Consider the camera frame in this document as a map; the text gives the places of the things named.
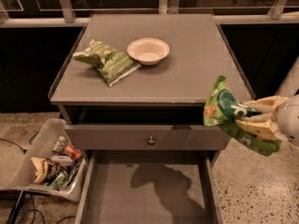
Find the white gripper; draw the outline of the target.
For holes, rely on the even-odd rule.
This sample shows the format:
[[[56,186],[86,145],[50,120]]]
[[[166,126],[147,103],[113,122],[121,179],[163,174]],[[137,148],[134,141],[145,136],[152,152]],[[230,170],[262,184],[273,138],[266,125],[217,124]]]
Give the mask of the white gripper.
[[[278,123],[278,111],[283,107],[288,97],[279,95],[245,102],[245,105],[261,113],[269,113],[270,119],[265,122],[249,122],[237,119],[235,123],[244,131],[257,135],[264,140],[287,141],[287,135]]]

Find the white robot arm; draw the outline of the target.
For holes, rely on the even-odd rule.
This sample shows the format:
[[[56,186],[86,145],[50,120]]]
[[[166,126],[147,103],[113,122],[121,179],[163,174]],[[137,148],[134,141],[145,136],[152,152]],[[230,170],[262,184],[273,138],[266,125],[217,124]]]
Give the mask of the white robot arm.
[[[241,129],[263,140],[279,139],[299,147],[299,95],[270,96],[246,102],[246,106],[259,111],[260,115],[236,118]]]

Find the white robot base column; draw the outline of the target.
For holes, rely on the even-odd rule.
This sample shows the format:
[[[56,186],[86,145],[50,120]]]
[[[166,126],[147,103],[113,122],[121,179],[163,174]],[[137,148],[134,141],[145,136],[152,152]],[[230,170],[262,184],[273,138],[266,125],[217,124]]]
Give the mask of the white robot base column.
[[[299,90],[299,57],[278,88],[277,95],[291,97]]]

